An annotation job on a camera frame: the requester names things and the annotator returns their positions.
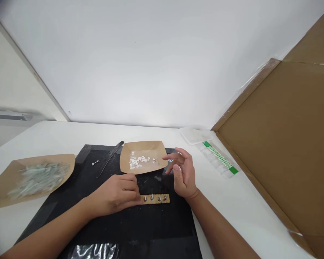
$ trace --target green tape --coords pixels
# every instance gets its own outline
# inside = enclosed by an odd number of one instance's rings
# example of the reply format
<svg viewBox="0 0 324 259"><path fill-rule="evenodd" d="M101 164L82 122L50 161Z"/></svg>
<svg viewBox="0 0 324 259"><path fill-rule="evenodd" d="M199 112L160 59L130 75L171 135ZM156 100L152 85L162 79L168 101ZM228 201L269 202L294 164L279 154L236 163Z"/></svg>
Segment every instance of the green tape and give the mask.
<svg viewBox="0 0 324 259"><path fill-rule="evenodd" d="M235 167L231 167L231 168L229 168L229 170L230 170L233 174L236 174L237 172L239 172Z"/></svg>
<svg viewBox="0 0 324 259"><path fill-rule="evenodd" d="M209 144L209 142L205 141L203 142L204 146L206 146L208 148L208 150L210 150L215 157L217 157L218 160L220 160L222 162L222 164L225 165L226 168L228 168L233 174L236 174L237 172L239 172L234 166L232 166L231 163L228 162L227 159L225 159L224 156L222 156L212 145Z"/></svg>
<svg viewBox="0 0 324 259"><path fill-rule="evenodd" d="M211 145L209 144L209 142L205 141L203 142L203 144L206 146L206 147L210 147Z"/></svg>

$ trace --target bolt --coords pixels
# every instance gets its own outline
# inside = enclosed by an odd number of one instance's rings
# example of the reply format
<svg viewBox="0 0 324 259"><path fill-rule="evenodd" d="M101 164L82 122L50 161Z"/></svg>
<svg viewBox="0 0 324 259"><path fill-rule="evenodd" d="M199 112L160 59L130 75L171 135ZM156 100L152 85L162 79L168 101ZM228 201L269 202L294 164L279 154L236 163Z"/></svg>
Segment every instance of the bolt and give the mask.
<svg viewBox="0 0 324 259"><path fill-rule="evenodd" d="M96 164L96 163L98 163L98 162L100 162L100 160L98 160L98 159L97 159L97 161L96 161L96 162L94 162L94 163L91 163L91 164L92 164L92 165L94 165L94 164Z"/></svg>

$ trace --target wall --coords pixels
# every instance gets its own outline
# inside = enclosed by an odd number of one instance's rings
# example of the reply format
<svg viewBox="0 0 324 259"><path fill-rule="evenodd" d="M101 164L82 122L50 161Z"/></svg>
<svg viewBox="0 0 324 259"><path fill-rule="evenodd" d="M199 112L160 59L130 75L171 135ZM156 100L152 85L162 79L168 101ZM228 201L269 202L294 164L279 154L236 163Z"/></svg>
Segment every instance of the wall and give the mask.
<svg viewBox="0 0 324 259"><path fill-rule="evenodd" d="M48 120L66 121L1 32L0 110L32 112Z"/></svg>
<svg viewBox="0 0 324 259"><path fill-rule="evenodd" d="M0 1L0 21L73 121L211 128L324 0Z"/></svg>
<svg viewBox="0 0 324 259"><path fill-rule="evenodd" d="M35 115L31 121L0 119L0 146L43 119L66 121L1 29L0 110L31 112Z"/></svg>

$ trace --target hand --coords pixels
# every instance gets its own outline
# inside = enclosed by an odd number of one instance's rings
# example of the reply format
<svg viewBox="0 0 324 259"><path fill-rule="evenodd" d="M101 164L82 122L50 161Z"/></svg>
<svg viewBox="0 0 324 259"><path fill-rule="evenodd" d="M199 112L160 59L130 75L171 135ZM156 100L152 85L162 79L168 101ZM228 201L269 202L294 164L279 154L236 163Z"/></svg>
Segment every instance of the hand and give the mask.
<svg viewBox="0 0 324 259"><path fill-rule="evenodd" d="M113 175L96 191L86 197L91 218L116 213L143 204L134 174Z"/></svg>
<svg viewBox="0 0 324 259"><path fill-rule="evenodd" d="M192 156L184 149L176 147L175 150L178 153L172 153L162 157L163 160L173 159L166 174L170 174L173 169L175 192L185 199L192 199L199 193L198 188L195 186L195 171Z"/></svg>

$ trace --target white table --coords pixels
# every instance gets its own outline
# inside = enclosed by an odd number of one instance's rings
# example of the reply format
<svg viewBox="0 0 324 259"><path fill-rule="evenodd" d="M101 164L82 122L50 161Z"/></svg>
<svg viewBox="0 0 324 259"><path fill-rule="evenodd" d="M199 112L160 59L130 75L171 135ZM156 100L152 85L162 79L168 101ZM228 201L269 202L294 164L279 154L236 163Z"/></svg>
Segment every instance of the white table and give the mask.
<svg viewBox="0 0 324 259"><path fill-rule="evenodd" d="M209 201L246 239L262 259L311 258L296 245L287 229L243 172L226 180L178 129L90 123L40 122L0 147L0 174L12 160L53 154L75 154L85 144L162 140L166 148L182 147L193 156L196 184ZM212 140L226 154L215 138ZM47 197L0 208L0 255L16 242ZM203 258L213 258L193 215Z"/></svg>

